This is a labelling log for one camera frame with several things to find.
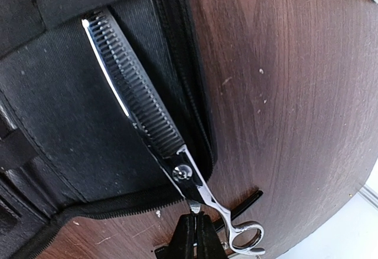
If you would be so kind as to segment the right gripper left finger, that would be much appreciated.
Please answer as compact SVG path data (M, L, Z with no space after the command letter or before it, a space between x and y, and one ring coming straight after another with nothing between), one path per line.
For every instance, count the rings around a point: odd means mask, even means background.
M167 259L193 259L195 239L195 216L180 216L171 241L168 245Z

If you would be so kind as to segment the black hair clip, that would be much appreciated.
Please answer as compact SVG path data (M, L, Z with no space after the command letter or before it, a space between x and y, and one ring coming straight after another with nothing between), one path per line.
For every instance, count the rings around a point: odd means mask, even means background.
M261 196L263 195L263 191L258 190L252 193L248 198L246 198L241 204L231 210L231 219L232 221L237 219L241 214L243 214L247 209L249 209ZM219 218L217 221L213 222L213 226L216 232L220 232L224 229L225 224L223 220ZM162 259L166 256L168 251L168 246L163 245L154 250L154 254L157 259Z

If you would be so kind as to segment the silver thinning scissors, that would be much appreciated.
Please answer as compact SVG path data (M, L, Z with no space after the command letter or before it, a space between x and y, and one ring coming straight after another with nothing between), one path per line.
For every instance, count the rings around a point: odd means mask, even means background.
M143 65L113 15L106 8L82 19L82 26L117 102L141 136L180 195L188 202L190 214L203 214L201 206L216 210L225 224L227 244L242 255L263 255L257 245L264 236L255 221L233 225L231 211L222 206L207 186L188 147L162 102ZM197 254L197 240L194 239Z

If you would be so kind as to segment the black zippered tool case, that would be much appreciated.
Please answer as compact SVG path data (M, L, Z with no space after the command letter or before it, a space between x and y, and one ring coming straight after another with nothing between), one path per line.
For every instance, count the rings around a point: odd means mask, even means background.
M82 19L108 9L204 179L217 151L189 0L1 0L1 257L34 258L71 219L181 195L123 113Z

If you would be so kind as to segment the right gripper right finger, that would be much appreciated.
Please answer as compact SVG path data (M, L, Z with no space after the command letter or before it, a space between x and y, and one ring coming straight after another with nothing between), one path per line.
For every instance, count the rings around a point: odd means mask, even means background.
M228 259L211 218L206 214L196 216L197 258Z

